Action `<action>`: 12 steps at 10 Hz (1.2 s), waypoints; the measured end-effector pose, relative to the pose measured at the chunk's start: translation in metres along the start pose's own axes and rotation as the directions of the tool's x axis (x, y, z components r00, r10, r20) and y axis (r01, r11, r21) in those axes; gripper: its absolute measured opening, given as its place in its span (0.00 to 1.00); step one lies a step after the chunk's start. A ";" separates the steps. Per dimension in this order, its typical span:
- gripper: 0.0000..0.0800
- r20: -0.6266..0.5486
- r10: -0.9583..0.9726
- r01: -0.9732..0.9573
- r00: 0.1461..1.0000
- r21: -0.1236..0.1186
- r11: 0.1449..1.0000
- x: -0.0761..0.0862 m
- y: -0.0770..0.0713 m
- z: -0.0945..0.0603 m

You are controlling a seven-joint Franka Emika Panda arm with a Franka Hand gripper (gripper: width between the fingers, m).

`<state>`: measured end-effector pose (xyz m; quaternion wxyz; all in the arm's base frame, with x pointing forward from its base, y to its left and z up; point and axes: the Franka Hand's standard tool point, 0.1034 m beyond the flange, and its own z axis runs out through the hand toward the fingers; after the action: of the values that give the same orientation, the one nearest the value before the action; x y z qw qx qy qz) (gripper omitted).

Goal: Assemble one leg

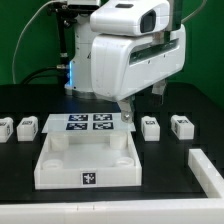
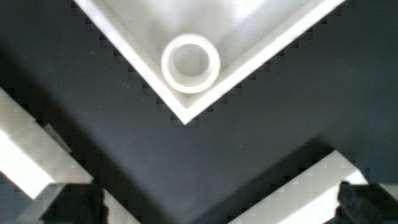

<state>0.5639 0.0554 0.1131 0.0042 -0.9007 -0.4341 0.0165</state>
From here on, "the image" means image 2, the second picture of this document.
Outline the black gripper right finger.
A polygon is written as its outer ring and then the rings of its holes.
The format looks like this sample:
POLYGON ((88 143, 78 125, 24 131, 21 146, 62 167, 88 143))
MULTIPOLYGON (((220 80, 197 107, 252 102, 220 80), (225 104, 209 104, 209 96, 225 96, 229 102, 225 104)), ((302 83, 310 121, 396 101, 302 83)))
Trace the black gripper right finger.
POLYGON ((328 224, 398 224, 398 184, 342 182, 328 224))

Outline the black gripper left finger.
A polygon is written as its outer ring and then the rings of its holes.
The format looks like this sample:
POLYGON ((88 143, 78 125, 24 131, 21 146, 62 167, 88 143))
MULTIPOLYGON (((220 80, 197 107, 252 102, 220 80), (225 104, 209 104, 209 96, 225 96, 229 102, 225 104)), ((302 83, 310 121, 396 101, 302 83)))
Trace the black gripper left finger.
POLYGON ((44 224, 108 224, 104 192, 95 184, 67 184, 40 215, 44 224))

